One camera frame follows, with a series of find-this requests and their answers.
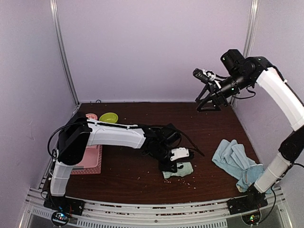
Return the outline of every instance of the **green cloth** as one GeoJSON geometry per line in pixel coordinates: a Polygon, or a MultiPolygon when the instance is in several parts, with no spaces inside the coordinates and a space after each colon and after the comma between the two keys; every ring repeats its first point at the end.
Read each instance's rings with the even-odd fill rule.
{"type": "Polygon", "coordinates": [[[193,168],[190,162],[177,163],[177,172],[162,172],[164,179],[168,179],[171,176],[184,177],[191,173],[193,173],[193,168]]]}

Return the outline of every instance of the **pink basket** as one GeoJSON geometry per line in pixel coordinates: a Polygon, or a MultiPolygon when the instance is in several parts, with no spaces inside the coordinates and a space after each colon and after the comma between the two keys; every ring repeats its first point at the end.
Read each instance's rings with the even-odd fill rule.
{"type": "Polygon", "coordinates": [[[77,164],[73,168],[71,174],[72,175],[100,174],[101,157],[102,157],[102,145],[87,147],[85,149],[84,158],[79,164],[77,164]]]}

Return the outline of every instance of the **cleaning cloth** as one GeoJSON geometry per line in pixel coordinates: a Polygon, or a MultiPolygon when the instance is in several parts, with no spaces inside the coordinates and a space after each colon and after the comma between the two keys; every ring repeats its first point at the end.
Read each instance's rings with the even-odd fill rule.
{"type": "Polygon", "coordinates": [[[254,160],[248,158],[244,146],[238,144],[236,140],[229,142],[223,139],[215,151],[212,161],[238,179],[237,189],[240,192],[245,192],[264,172],[263,165],[256,164],[254,160]]]}
{"type": "Polygon", "coordinates": [[[177,163],[177,172],[162,172],[164,179],[168,179],[171,176],[184,177],[191,173],[193,173],[193,168],[190,162],[177,163]]]}

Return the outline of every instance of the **green bowl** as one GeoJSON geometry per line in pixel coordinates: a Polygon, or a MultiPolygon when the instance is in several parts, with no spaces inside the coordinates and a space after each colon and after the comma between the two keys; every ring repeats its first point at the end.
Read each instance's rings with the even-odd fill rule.
{"type": "Polygon", "coordinates": [[[115,124],[118,122],[118,115],[116,113],[105,113],[99,118],[99,121],[115,124]]]}

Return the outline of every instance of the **blue towel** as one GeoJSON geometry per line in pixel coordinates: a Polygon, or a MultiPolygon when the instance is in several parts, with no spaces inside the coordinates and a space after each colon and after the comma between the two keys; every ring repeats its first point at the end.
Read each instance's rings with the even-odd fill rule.
{"type": "Polygon", "coordinates": [[[248,158],[244,146],[238,144],[236,140],[229,142],[223,139],[215,151],[212,161],[238,179],[237,189],[240,192],[247,191],[248,187],[264,172],[263,165],[256,164],[254,160],[248,158]]]}

